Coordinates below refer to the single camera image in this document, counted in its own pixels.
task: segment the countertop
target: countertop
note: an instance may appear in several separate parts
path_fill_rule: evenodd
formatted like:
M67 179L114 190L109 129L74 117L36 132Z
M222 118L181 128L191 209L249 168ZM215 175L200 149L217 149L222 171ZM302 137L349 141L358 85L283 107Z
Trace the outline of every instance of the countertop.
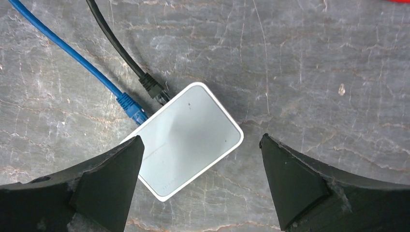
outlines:
M22 1L149 114L160 105L85 0ZM264 133L354 174L410 184L410 4L384 0L99 0L144 70L209 86L242 145L161 203L138 182L126 231L279 231ZM0 0L0 184L115 147L136 125L114 96Z

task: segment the marble table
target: marble table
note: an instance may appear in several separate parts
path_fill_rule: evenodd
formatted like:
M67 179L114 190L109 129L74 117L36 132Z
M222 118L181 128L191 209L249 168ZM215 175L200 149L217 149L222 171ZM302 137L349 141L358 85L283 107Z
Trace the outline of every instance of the marble table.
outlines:
M22 1L152 114L84 0ZM384 0L99 0L172 95L206 83L242 145L161 203L138 182L126 231L278 231L264 133L354 174L410 184L410 5ZM136 128L113 95L0 0L0 184L116 146Z

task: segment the blue cable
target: blue cable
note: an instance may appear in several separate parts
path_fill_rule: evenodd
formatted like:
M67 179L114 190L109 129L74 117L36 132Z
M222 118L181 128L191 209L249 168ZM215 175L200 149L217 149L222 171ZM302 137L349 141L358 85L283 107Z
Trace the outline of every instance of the blue cable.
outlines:
M106 76L104 76L104 74L102 74L72 47L66 44L40 20L38 20L36 16L34 16L19 0L9 0L9 2L41 33L56 43L82 66L84 66L84 68L90 71L99 81L101 81L117 97L117 102L121 105L128 117L132 118L138 125L141 125L147 120L148 117L138 103L136 103L127 93L122 93L121 90L119 90L110 80L108 80Z

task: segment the white spot on surface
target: white spot on surface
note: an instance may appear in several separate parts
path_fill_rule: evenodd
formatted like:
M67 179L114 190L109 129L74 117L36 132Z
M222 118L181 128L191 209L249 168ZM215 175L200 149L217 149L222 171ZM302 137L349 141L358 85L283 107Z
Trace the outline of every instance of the white spot on surface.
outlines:
M342 84L340 84L340 87L339 87L339 95L340 95L340 96L343 96L343 95L345 94L345 92L346 92L346 90L345 90L345 84L342 83Z

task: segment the red object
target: red object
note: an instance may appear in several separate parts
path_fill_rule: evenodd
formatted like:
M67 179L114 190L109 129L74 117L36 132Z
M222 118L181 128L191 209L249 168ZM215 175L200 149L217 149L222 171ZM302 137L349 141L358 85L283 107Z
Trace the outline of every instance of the red object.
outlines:
M395 1L395 2L400 2L400 3L410 3L410 0L389 0L389 1Z

